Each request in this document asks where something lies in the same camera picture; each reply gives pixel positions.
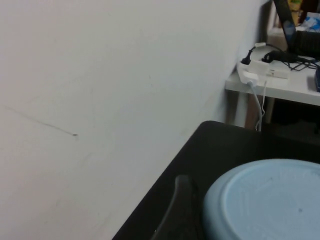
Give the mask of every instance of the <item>white power strip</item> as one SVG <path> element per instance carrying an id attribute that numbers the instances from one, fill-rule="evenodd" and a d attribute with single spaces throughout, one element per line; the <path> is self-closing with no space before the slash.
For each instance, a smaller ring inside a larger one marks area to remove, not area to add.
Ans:
<path id="1" fill-rule="evenodd" d="M 252 82 L 254 86 L 259 81 L 264 82 L 271 78 L 289 79 L 290 77 L 288 69 L 270 68 L 269 63 L 257 60 L 251 60 L 249 65 L 238 62 L 236 69 L 242 83 L 247 84 L 248 82 Z"/>

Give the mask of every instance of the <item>plug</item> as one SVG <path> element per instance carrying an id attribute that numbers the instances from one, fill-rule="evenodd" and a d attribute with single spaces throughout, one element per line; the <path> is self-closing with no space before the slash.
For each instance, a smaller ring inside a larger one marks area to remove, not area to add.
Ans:
<path id="1" fill-rule="evenodd" d="M 252 87 L 253 89 L 257 86 L 257 83 L 253 82 L 252 80 L 248 81 L 246 84 Z"/>
<path id="2" fill-rule="evenodd" d="M 243 58 L 243 59 L 241 60 L 241 63 L 242 63 L 242 64 L 245 64 L 245 65 L 249 65 L 250 62 L 251 62 L 251 60 L 250 60 L 250 52 L 249 52 L 249 54 L 248 54 L 245 58 Z"/>

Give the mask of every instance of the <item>blue object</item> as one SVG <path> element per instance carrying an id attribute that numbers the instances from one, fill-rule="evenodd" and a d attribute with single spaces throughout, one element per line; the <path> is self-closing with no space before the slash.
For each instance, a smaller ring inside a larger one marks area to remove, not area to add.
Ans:
<path id="1" fill-rule="evenodd" d="M 314 81 L 315 81 L 316 91 L 318 93 L 320 93 L 320 70 L 319 70 L 319 68 L 315 71 Z"/>
<path id="2" fill-rule="evenodd" d="M 320 164 L 270 159 L 240 165 L 203 202 L 208 240 L 315 240 L 320 236 Z"/>

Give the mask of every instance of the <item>laptop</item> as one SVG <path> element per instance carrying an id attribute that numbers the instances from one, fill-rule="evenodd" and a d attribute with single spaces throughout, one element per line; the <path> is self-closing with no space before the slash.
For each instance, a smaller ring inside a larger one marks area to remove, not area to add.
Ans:
<path id="1" fill-rule="evenodd" d="M 288 51 L 297 55 L 320 58 L 320 32 L 297 31 L 291 15 L 288 0 L 273 0 Z"/>

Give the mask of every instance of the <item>black tabletop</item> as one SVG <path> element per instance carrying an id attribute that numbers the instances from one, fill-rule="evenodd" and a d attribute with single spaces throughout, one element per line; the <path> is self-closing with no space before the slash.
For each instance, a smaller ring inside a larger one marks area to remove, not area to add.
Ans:
<path id="1" fill-rule="evenodd" d="M 113 240 L 149 240 L 172 198 L 175 177 L 191 176 L 203 200 L 212 183 L 228 170 L 262 159 L 298 159 L 320 163 L 319 147 L 267 133 L 206 121 L 155 182 Z"/>

